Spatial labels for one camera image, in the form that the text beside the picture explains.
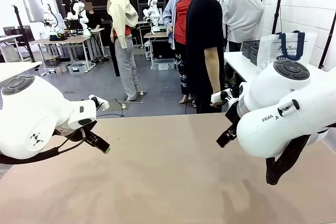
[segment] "cream jacket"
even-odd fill
[[[107,12],[112,17],[112,27],[118,35],[121,48],[127,48],[125,27],[135,27],[139,17],[129,0],[108,0]]]

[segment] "person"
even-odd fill
[[[107,12],[112,17],[111,41],[114,43],[120,77],[127,101],[137,98],[137,67],[134,61],[131,30],[139,17],[129,0],[108,0]]]
[[[217,0],[192,0],[187,12],[187,83],[197,113],[221,112],[211,95],[224,89],[222,8]]]
[[[186,75],[186,16],[191,0],[169,0],[163,12],[163,23],[167,28],[167,36],[171,48],[175,50],[175,59],[180,73],[183,98],[180,104],[188,101],[190,94]]]
[[[88,27],[92,29],[100,28],[102,26],[101,18],[94,12],[92,2],[85,3],[85,10],[87,10],[86,16],[89,19]]]
[[[229,51],[237,52],[245,40],[254,40],[258,34],[264,12],[261,0],[228,0],[225,4],[224,22],[228,28]],[[234,70],[227,64],[226,75],[229,84],[234,84]]]

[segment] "black t-shirt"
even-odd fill
[[[95,29],[97,25],[101,26],[101,18],[94,12],[90,14],[89,12],[86,13],[89,22],[87,23],[89,28]]]
[[[224,89],[223,12],[217,0],[192,0],[187,12],[187,82],[197,95],[211,95],[213,89],[205,65],[204,49],[217,47],[220,88]]]

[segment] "black pants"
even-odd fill
[[[181,80],[181,90],[182,94],[189,95],[189,90],[187,87],[187,55],[186,55],[186,45],[178,43],[175,41],[175,58],[178,66],[178,72],[180,73]]]
[[[222,106],[213,107],[211,104],[211,95],[197,95],[194,94],[197,114],[221,113]]]
[[[239,52],[241,49],[241,43],[235,43],[229,41],[229,51],[230,52]],[[227,63],[225,68],[226,77],[231,79],[233,77],[234,70],[233,68]]]

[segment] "black patterned pants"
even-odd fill
[[[178,43],[177,41],[175,41],[175,59],[178,66],[178,72],[180,73],[182,94],[189,95],[189,90],[187,87],[187,74],[186,74],[186,64],[187,64],[186,45]]]

